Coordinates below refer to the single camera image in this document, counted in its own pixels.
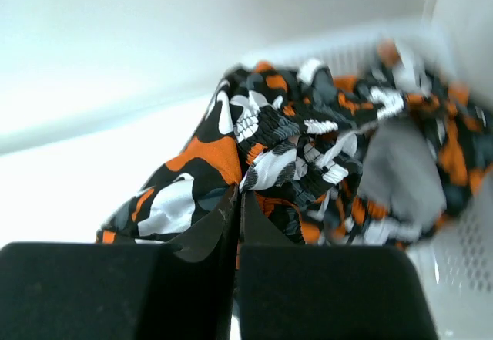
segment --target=white plastic basket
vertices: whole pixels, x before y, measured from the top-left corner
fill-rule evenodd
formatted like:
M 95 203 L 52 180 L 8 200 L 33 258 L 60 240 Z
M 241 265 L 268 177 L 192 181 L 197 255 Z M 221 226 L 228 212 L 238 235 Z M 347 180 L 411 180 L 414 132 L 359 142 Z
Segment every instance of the white plastic basket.
M 448 37 L 436 25 L 421 21 L 373 24 L 311 39 L 279 45 L 244 56 L 253 67 L 259 60 L 298 66 L 316 57 L 325 61 L 334 76 L 356 73 L 374 53 L 377 41 L 392 38 L 412 48 L 425 60 L 457 76 Z M 485 180 L 481 193 L 456 225 L 440 231 L 429 242 L 409 249 L 443 339 L 493 338 L 489 308 L 493 308 L 493 182 Z

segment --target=white surface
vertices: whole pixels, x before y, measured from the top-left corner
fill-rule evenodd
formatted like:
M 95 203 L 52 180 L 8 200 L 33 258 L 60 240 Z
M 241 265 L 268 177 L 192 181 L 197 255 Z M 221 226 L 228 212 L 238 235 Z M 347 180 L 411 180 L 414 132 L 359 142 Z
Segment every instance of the white surface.
M 0 149 L 194 94 L 251 49 L 421 16 L 425 2 L 0 0 Z
M 209 101 L 190 100 L 112 130 L 0 157 L 0 246 L 93 242 L 98 226 L 181 151 Z
M 493 0 L 437 0 L 433 19 L 454 41 L 461 78 L 493 109 Z

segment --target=clothing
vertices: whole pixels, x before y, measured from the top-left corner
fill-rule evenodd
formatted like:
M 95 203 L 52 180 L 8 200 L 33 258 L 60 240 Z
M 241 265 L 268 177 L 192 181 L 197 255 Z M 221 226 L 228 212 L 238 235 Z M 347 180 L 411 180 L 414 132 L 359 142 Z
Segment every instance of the clothing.
M 413 119 L 392 118 L 371 138 L 358 195 L 430 228 L 446 208 L 440 176 Z
M 252 71 L 231 69 L 184 151 L 102 225 L 97 241 L 167 241 L 234 183 L 255 190 L 266 217 L 295 243 L 407 246 L 432 236 L 465 209 L 491 169 L 492 117 L 469 99 L 467 87 L 402 63 L 395 45 L 385 42 L 376 55 L 359 76 L 335 79 L 316 59 L 299 69 L 265 62 Z M 433 223 L 431 215 L 409 218 L 392 202 L 357 195 L 371 134 L 397 116 L 412 117 L 435 162 L 446 205 Z M 417 187 L 402 174 L 396 179 L 404 179 L 402 194 Z

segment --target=skull print fabric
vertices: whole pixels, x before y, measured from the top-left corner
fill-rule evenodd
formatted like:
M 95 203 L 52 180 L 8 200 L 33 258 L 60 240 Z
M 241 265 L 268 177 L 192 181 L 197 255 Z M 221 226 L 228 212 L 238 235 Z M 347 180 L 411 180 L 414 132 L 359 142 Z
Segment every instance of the skull print fabric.
M 231 184 L 254 190 L 266 218 L 297 244 L 406 247 L 433 236 L 491 169 L 491 114 L 470 100 L 468 87 L 422 62 L 404 64 L 393 43 L 376 50 L 359 76 L 333 78 L 316 59 L 299 69 L 266 62 L 231 69 L 183 152 L 102 225 L 97 241 L 168 241 L 207 215 Z M 431 223 L 358 192 L 372 136 L 389 118 L 413 122 L 436 166 L 445 202 Z

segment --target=black object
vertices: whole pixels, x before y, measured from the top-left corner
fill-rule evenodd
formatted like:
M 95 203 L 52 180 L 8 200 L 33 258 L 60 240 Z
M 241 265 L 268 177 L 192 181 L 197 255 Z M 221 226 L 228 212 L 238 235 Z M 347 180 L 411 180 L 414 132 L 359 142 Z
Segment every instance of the black object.
M 241 249 L 242 340 L 436 340 L 421 285 L 395 247 Z
M 241 232 L 243 340 L 435 340 L 418 276 L 388 247 L 300 247 L 231 187 L 166 244 L 10 244 L 0 339 L 229 339 Z
M 10 244 L 1 340 L 229 338 L 237 187 L 168 244 Z

